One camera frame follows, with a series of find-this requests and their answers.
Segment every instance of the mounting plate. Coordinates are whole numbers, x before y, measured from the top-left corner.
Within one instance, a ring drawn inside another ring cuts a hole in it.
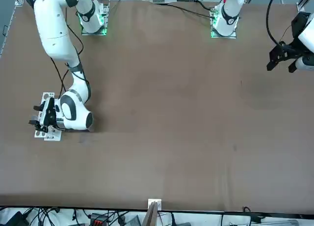
[[[53,97],[54,98],[54,92],[43,92],[43,96],[41,98],[40,104],[42,104],[47,98]],[[40,121],[42,112],[38,112],[38,116],[33,116],[33,120],[38,120]],[[44,141],[60,141],[61,140],[61,130],[57,130],[51,126],[48,127],[48,132],[41,132],[41,131],[36,131],[34,137],[35,138],[44,138]]]
[[[160,211],[160,210],[161,210],[161,199],[148,199],[148,206],[147,206],[147,209],[149,208],[149,206],[150,206],[153,202],[157,202],[158,211]]]

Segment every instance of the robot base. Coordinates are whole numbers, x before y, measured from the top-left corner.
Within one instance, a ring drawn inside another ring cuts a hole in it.
[[[44,92],[41,98],[40,104],[42,104],[45,100],[50,97],[54,97],[54,92]],[[40,120],[42,112],[38,112],[38,116],[33,116],[32,120]],[[57,130],[51,126],[48,127],[48,132],[35,131],[35,138],[44,138],[44,141],[60,141],[61,140],[61,130]]]
[[[82,22],[80,21],[80,25],[82,27],[81,34],[82,35],[99,35],[99,36],[105,36],[107,34],[108,29],[108,16],[109,16],[109,7],[110,2],[108,4],[100,3],[100,17],[99,21],[103,23],[104,25],[95,33],[88,33],[82,26]]]
[[[209,12],[209,15],[214,17],[214,19],[212,18],[210,19],[210,37],[211,38],[236,38],[236,30],[234,30],[234,32],[230,34],[229,36],[222,36],[214,29],[213,26],[216,24],[216,19],[219,16],[219,5],[215,6],[215,8],[212,8],[211,11]]]

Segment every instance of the table surface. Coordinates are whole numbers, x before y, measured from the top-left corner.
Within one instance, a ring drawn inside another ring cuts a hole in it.
[[[1,204],[146,208],[161,198],[163,209],[313,212],[314,73],[266,71],[266,6],[243,6],[237,39],[212,39],[206,18],[115,4],[106,37],[80,37],[96,130],[60,142],[27,124],[60,82],[32,9],[17,8],[0,60]],[[295,15],[272,6],[275,38]],[[68,23],[79,33],[75,9]]]

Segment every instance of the brown table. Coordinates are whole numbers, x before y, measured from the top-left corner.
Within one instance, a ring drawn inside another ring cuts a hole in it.
[[[266,71],[266,6],[244,5],[234,40],[211,39],[208,19],[176,8],[116,4],[106,37],[81,37],[96,132],[61,142],[35,139],[27,124],[60,82],[32,9],[17,8],[0,60],[1,204],[146,208],[162,198],[163,209],[313,213],[314,73]],[[275,38],[295,15],[272,7]],[[79,33],[75,9],[68,23]]]

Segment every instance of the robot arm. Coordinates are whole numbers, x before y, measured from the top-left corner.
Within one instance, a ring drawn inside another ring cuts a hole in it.
[[[104,25],[100,20],[100,4],[97,0],[26,1],[34,9],[45,52],[53,59],[67,62],[73,76],[73,85],[59,99],[49,98],[37,107],[43,112],[42,117],[39,123],[33,121],[32,124],[35,122],[41,128],[52,125],[75,130],[89,129],[93,123],[93,115],[84,104],[91,96],[91,89],[79,55],[70,40],[61,7],[75,6],[84,29],[89,33],[95,33]]]
[[[229,36],[234,32],[244,1],[225,0],[218,5],[219,15],[213,27],[220,35]]]
[[[280,41],[269,53],[267,70],[273,70],[281,61],[295,59],[288,67],[293,73],[298,70],[314,70],[314,14],[299,12],[291,22],[293,41]]]

